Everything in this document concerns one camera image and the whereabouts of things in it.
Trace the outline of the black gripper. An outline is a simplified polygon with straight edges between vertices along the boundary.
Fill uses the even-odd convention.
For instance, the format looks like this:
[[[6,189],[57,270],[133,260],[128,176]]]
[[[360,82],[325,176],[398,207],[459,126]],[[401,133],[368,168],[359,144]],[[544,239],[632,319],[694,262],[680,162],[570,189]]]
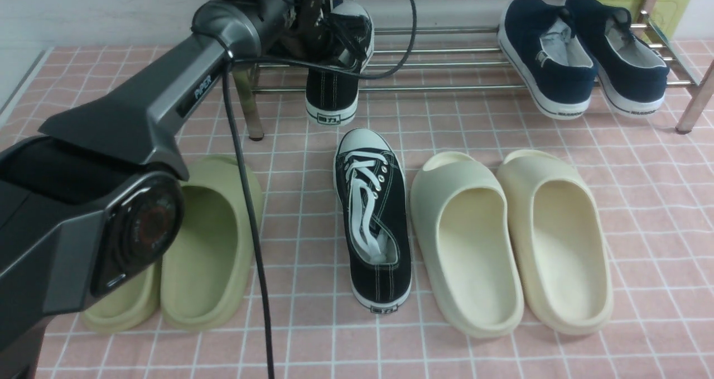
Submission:
[[[260,23],[278,16],[285,30],[278,38],[268,39],[297,59],[328,59],[334,45],[332,34],[323,18],[323,0],[221,0],[255,11]]]

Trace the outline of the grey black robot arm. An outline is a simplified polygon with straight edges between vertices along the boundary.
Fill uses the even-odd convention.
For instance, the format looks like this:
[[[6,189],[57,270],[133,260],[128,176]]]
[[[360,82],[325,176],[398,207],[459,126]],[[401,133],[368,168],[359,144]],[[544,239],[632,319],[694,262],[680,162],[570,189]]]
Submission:
[[[50,321],[145,271],[186,211],[176,134],[230,67],[313,26],[321,0],[209,0],[191,35],[2,152],[2,377],[33,378]]]

